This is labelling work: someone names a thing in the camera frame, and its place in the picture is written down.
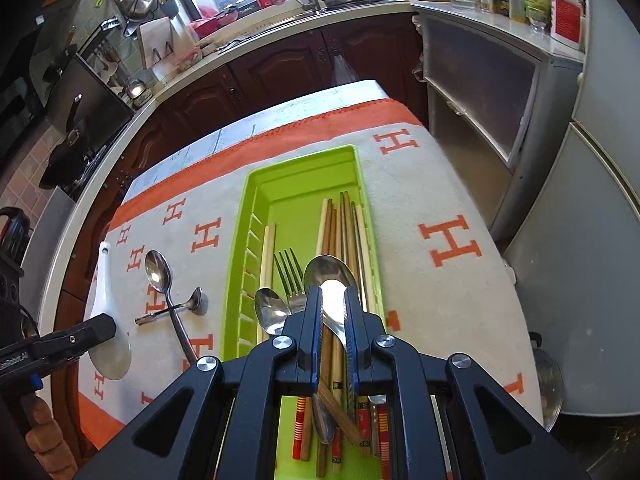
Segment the person's left hand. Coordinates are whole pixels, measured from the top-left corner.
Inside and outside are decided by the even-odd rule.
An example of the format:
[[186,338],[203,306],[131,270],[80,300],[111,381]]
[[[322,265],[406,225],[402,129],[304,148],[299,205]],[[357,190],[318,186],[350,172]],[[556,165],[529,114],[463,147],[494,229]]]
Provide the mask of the person's left hand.
[[40,466],[51,479],[73,479],[78,471],[76,460],[49,405],[39,396],[32,404],[32,420],[34,426],[25,441]]

